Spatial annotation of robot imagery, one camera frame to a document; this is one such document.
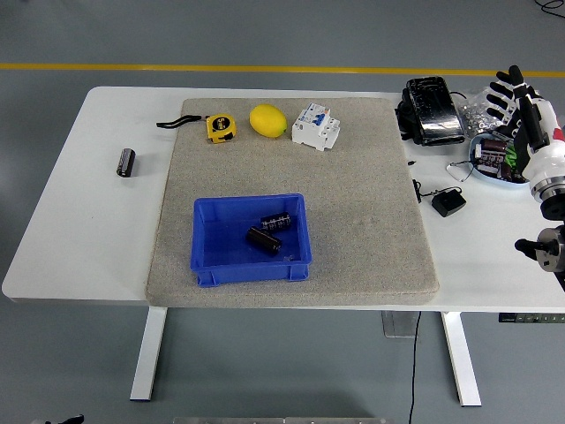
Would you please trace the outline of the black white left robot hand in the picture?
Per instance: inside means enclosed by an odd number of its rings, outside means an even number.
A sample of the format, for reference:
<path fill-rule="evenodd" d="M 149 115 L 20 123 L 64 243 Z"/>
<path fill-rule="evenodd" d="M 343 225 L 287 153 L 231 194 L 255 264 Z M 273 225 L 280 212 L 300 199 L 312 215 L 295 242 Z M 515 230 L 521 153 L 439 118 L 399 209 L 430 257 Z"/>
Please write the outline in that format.
<path fill-rule="evenodd" d="M 81 423 L 84 422 L 84 420 L 85 420 L 85 417 L 82 414 L 80 414 L 80 415 L 68 418 L 66 420 L 63 420 L 59 424 L 81 424 Z M 42 424 L 42 423 L 52 424 L 52 422 L 49 421 L 49 420 L 34 420 L 34 423 L 37 423 L 37 424 Z"/>

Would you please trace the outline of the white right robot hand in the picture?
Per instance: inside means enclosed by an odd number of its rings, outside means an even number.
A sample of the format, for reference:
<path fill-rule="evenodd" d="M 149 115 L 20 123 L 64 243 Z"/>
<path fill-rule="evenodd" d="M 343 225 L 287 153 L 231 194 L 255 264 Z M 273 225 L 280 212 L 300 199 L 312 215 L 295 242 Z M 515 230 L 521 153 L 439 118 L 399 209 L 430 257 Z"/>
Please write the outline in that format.
<path fill-rule="evenodd" d="M 513 140 L 516 170 L 533 193 L 564 182 L 564 134 L 553 105 L 526 83 L 518 66 L 498 71 L 489 85 L 486 113 L 499 125 L 495 131 Z"/>

